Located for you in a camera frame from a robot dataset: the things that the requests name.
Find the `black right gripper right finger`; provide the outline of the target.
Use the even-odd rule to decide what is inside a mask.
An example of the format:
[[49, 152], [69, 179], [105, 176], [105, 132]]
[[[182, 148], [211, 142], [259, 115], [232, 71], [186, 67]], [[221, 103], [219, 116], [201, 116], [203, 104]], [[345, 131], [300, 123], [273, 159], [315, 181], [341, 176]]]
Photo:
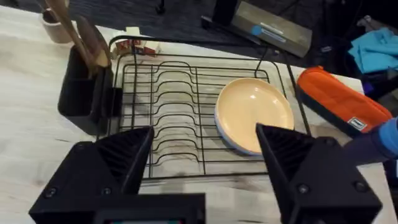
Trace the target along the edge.
[[256, 124], [282, 223], [372, 223], [382, 209], [334, 138]]

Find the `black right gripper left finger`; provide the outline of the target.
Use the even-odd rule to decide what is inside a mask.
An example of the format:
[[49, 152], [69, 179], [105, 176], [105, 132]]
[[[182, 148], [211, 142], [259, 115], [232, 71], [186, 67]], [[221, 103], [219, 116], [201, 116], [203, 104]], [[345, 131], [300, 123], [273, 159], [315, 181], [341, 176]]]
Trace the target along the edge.
[[93, 223], [134, 208], [154, 138], [151, 126], [76, 143], [29, 210], [36, 223]]

